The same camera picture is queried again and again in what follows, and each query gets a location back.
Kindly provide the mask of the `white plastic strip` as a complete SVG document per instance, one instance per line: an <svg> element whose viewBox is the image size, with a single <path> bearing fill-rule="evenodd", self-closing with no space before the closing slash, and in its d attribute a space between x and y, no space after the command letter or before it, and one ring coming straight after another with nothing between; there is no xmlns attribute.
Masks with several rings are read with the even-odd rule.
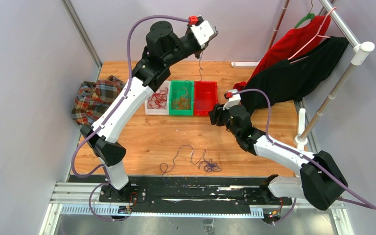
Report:
<svg viewBox="0 0 376 235"><path fill-rule="evenodd" d="M259 64L259 61L256 62L239 62L232 61L231 65L233 68L255 68Z"/></svg>

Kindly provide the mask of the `red shirt on hanger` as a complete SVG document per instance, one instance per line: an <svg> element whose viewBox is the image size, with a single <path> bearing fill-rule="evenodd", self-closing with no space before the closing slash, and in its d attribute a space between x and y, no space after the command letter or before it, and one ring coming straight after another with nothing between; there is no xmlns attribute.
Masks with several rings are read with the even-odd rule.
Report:
<svg viewBox="0 0 376 235"><path fill-rule="evenodd" d="M257 73L269 68L270 66L274 65L275 63L281 60L288 59L290 56L292 56L316 34L324 18L325 15L316 16L308 25L288 31L283 38L281 38L266 52L266 54L263 56L263 58L260 60L259 64L255 68L249 80ZM330 21L331 18L329 16L322 27L320 35L325 35L329 27ZM293 59L307 54L311 50L315 49L320 43L322 43L322 39L323 38L320 37L315 38L311 42L311 44L304 48ZM262 96L260 94L252 92L253 89L244 89L248 81L236 83L233 86L233 88L237 89L239 94L241 95L241 98L246 100L246 105L254 105L254 103L257 102L258 106L260 107L260 101L262 100Z"/></svg>

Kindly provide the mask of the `white plastic bin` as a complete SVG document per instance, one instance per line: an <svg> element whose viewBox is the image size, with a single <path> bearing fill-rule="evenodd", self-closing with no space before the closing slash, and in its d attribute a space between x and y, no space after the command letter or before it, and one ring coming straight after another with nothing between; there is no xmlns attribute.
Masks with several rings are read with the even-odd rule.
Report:
<svg viewBox="0 0 376 235"><path fill-rule="evenodd" d="M146 115L169 115L171 82L165 81L158 90L144 103Z"/></svg>

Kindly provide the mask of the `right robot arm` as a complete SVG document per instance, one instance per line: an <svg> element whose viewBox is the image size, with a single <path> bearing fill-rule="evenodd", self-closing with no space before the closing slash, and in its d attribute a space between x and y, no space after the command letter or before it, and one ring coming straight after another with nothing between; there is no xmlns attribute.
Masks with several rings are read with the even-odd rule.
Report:
<svg viewBox="0 0 376 235"><path fill-rule="evenodd" d="M242 105L225 110L217 103L209 111L209 117L212 125L224 126L232 133L242 150L269 158L297 175L268 177L260 190L266 204L273 204L280 197L294 197L306 199L313 207L325 211L344 192L343 186L348 186L331 154L299 150L271 138L252 125L251 116Z"/></svg>

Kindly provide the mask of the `metal clothes rack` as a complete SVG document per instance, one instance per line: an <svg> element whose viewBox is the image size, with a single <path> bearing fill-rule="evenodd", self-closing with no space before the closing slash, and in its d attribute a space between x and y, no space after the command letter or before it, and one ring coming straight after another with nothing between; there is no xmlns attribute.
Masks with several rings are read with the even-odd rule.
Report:
<svg viewBox="0 0 376 235"><path fill-rule="evenodd" d="M333 12L334 32L349 38L349 45L330 77L302 103L315 123L310 129L311 143L320 148L370 148L376 144L373 107L368 103L374 95L373 76L376 51L361 65L351 60L356 53L353 46L375 44L370 31L375 22L372 0L328 0Z"/></svg>

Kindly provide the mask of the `red plastic bin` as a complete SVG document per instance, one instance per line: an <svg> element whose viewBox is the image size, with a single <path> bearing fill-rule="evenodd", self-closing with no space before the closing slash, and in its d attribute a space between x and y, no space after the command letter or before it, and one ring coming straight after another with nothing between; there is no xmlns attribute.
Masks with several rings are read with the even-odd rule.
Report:
<svg viewBox="0 0 376 235"><path fill-rule="evenodd" d="M216 103L218 103L217 82L195 81L193 114L207 116Z"/></svg>

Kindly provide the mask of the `green plastic bin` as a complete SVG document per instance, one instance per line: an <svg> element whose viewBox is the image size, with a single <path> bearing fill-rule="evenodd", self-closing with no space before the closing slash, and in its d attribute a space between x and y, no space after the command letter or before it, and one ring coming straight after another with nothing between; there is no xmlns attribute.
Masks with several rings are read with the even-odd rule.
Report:
<svg viewBox="0 0 376 235"><path fill-rule="evenodd" d="M194 81L171 81L169 114L171 116L192 116L194 102Z"/></svg>

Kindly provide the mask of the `green hanger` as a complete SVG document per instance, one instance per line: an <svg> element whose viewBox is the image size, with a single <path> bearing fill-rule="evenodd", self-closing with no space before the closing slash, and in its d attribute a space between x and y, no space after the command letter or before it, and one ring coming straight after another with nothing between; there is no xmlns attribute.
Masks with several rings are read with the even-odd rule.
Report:
<svg viewBox="0 0 376 235"><path fill-rule="evenodd" d="M311 20L313 20L313 19L316 17L316 15L315 15L314 13L312 13L312 10L313 10L313 8L314 8L313 0L310 0L310 5L311 5L310 10L308 11L308 13L307 13L305 16L303 16L303 17L297 22L297 24L294 26L295 29L299 28L299 26L300 26L301 24L303 24L304 22L306 22L306 21L308 21L308 20L311 21Z"/></svg>

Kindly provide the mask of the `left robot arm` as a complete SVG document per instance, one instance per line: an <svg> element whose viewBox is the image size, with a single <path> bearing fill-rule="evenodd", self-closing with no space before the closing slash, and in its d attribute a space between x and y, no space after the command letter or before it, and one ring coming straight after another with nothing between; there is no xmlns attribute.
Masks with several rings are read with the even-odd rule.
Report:
<svg viewBox="0 0 376 235"><path fill-rule="evenodd" d="M138 108L170 77L170 67L191 55L198 58L217 35L209 21L189 23L181 37L168 21L155 22L146 35L142 58L131 68L123 90L92 126L81 128L86 142L103 163L107 185L118 202L130 197L123 163L126 149L118 143L121 132Z"/></svg>

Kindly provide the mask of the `plaid flannel shirt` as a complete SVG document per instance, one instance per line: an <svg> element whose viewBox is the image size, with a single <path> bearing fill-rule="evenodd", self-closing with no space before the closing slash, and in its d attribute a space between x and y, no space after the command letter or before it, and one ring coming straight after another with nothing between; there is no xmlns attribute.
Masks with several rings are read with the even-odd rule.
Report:
<svg viewBox="0 0 376 235"><path fill-rule="evenodd" d="M110 75L96 82L84 81L78 91L71 111L78 125L92 125L118 97L125 82Z"/></svg>

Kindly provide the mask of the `pink hanger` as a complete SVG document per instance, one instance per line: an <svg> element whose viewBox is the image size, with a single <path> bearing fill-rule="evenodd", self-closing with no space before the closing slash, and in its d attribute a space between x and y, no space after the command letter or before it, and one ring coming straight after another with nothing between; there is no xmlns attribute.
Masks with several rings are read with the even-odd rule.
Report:
<svg viewBox="0 0 376 235"><path fill-rule="evenodd" d="M329 36L325 36L325 35L320 35L320 32L322 31L322 27L323 25L325 24L325 21L326 19L330 16L330 14L336 9L336 7L333 7L326 15L325 15L325 18L323 19L321 25L319 26L316 34L306 43L304 44L298 51L296 51L292 56L290 56L288 58L288 60L292 60L295 56L297 56L304 48L306 48L309 44L311 44L311 42L317 38L317 37L320 37L320 38L329 38Z"/></svg>

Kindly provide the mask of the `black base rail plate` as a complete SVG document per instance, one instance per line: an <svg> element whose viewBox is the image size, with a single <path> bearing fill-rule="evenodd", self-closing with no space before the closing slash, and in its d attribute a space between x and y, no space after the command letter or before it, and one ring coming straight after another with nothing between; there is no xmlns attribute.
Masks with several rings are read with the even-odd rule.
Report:
<svg viewBox="0 0 376 235"><path fill-rule="evenodd" d="M278 209L292 199L267 198L261 177L131 176L124 189L102 186L99 202L133 206L134 212L247 214L251 206Z"/></svg>

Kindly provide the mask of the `black shirt on hanger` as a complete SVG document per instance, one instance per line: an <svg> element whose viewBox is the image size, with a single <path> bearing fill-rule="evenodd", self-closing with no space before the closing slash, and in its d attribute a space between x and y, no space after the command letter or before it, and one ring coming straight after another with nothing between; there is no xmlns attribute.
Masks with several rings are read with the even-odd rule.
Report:
<svg viewBox="0 0 376 235"><path fill-rule="evenodd" d="M307 54L292 61L281 60L257 73L244 89L263 91L272 106L294 99L301 101L331 75L348 44L344 37L331 36Z"/></svg>

